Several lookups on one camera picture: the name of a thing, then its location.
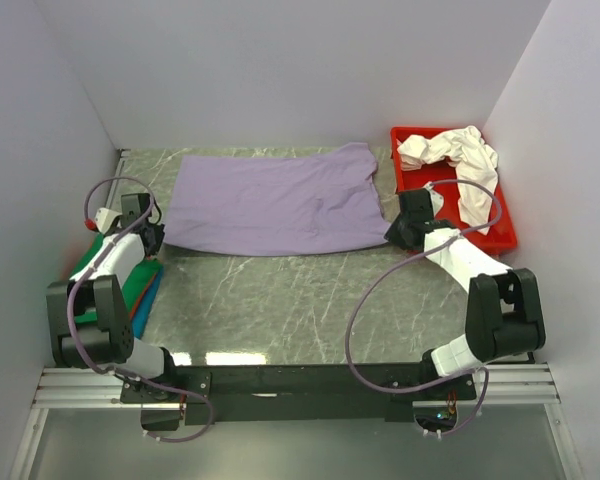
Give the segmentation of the purple t-shirt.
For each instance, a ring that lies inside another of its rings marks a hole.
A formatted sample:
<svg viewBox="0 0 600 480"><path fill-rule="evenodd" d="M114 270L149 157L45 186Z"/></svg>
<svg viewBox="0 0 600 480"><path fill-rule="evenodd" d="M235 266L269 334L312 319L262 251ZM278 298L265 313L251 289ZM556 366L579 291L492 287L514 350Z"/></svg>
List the purple t-shirt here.
<svg viewBox="0 0 600 480"><path fill-rule="evenodd" d="M298 256L384 244L389 224L365 143L299 158L186 156L165 243L239 256Z"/></svg>

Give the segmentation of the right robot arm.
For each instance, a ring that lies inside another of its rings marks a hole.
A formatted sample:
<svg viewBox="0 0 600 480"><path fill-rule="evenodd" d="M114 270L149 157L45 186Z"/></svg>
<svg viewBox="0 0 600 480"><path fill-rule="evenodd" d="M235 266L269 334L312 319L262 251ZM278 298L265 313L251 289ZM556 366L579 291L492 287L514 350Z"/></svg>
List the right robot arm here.
<svg viewBox="0 0 600 480"><path fill-rule="evenodd" d="M399 205L385 239L423 253L468 294L464 333L433 349L433 365L419 374L424 395L440 399L453 388L454 374L544 347L544 317L533 272L493 259L451 222L435 219L429 190L405 191Z"/></svg>

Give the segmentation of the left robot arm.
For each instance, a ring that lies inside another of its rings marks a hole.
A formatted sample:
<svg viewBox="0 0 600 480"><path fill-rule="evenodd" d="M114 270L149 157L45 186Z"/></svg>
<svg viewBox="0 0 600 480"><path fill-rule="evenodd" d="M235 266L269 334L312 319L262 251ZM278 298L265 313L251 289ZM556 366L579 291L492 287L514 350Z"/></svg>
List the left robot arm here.
<svg viewBox="0 0 600 480"><path fill-rule="evenodd" d="M140 337L164 268L156 258L164 225L149 193L126 194L119 211L101 208L87 226L97 235L66 281L46 291L53 359L57 366L122 371L141 377L156 401L180 388L171 354Z"/></svg>

